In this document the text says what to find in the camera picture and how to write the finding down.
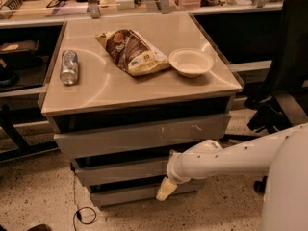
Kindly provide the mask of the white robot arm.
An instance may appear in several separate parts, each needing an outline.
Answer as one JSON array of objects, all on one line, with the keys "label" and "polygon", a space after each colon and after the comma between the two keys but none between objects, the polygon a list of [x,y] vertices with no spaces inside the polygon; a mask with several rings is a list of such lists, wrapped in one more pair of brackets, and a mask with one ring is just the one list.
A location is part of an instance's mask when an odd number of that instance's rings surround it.
[{"label": "white robot arm", "polygon": [[172,151],[156,198],[166,200],[180,184],[216,175],[267,177],[261,231],[308,231],[308,124],[227,148],[203,141]]}]

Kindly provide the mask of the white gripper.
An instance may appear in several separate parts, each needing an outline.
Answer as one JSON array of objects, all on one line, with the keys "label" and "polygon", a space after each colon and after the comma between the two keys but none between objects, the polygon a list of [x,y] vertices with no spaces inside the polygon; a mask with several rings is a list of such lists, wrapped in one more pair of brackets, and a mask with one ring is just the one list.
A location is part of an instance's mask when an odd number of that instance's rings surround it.
[{"label": "white gripper", "polygon": [[167,177],[157,191],[156,199],[165,201],[177,189],[191,179],[205,179],[218,173],[215,162],[222,151],[217,141],[206,140],[183,153],[173,151],[167,163]]}]

